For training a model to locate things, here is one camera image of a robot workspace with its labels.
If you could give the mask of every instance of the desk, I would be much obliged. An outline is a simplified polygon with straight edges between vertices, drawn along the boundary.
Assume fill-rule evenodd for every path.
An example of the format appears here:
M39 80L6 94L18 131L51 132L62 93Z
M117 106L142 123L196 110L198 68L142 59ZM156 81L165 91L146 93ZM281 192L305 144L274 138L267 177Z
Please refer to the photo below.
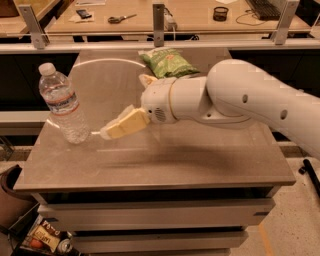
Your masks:
M15 0L20 4L31 4L38 20L41 20L60 0ZM22 16L0 18L0 37L21 37L28 32L28 28Z
M223 48L180 51L203 74L230 58ZM32 193L39 213L76 234L84 253L228 255L245 227L271 211L277 189L294 184L292 171L261 123L225 130L180 121L101 139L96 131L129 104L140 106L142 73L150 71L136 50L80 52L69 76L93 133L70 145L49 119L15 189Z
M250 9L245 0L224 5L214 0L165 0L167 8L173 14L177 24L177 32L187 33L271 33L278 22L268 21L258 26L238 24L237 17L245 14ZM212 19L213 8L216 6L227 6L229 8L228 18L225 22L217 22ZM88 34L88 33L110 33L110 34L132 34L152 33L152 1L151 0L107 0L104 6L82 6L88 11L94 12L94 21L85 23L70 22L69 19L75 14L75 3L70 5L55 24L48 30L49 34ZM130 15L137 16L123 21L121 24L112 25L107 22L110 16ZM243 23L259 24L261 21L252 18L251 15L240 19ZM310 27L295 16L289 29L292 33L306 33Z

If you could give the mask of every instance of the gray tabletop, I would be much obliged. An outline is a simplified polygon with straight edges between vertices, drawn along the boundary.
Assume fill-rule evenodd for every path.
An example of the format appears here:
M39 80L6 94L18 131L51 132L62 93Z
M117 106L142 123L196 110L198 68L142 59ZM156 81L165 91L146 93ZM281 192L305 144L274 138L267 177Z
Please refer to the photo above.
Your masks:
M183 49L202 74L230 58L226 49ZM80 145L46 122L15 189L107 191L289 185L295 179L269 128L213 128L193 121L149 125L121 139L98 131L128 105L140 106L139 74L151 74L137 51L83 51L69 75L92 128Z

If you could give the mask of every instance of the cable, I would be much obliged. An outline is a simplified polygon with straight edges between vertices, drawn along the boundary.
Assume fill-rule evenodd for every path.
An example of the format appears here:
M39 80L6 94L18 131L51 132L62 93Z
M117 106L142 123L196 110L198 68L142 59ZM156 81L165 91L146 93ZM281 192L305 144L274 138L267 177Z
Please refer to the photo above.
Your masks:
M240 15L238 18L236 18L236 22L237 22L238 24L248 25L248 26L260 26L260 25L268 22L268 21L263 21L263 22L260 22L260 23L258 23L258 24L240 22L240 21L239 21L240 18L242 18L242 17L244 17L244 16L247 16L247 15L250 15L250 14L252 14L252 18L259 20L259 19L257 18L256 13L254 12L254 10L246 10L245 12L246 12L245 14L242 14L242 15Z
M171 14L171 12L169 11L169 9L167 7L164 7L164 10L167 11L168 14L173 17L173 15Z

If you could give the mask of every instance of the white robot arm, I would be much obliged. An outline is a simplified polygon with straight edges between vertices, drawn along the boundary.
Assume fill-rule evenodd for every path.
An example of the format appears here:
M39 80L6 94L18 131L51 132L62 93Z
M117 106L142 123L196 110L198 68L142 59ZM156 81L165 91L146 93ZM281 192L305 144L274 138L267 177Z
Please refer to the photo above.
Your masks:
M258 120L320 159L320 99L245 61L221 61L207 77L157 80L146 88L141 103L143 119L161 124L192 119L239 129Z

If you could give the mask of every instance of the transparent container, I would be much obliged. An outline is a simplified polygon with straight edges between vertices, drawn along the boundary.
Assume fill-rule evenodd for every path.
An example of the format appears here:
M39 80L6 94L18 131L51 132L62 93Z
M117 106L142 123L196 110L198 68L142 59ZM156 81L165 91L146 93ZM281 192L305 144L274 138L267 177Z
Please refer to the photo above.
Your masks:
M90 135L90 128L69 79L52 63L39 66L39 90L67 141L79 144Z

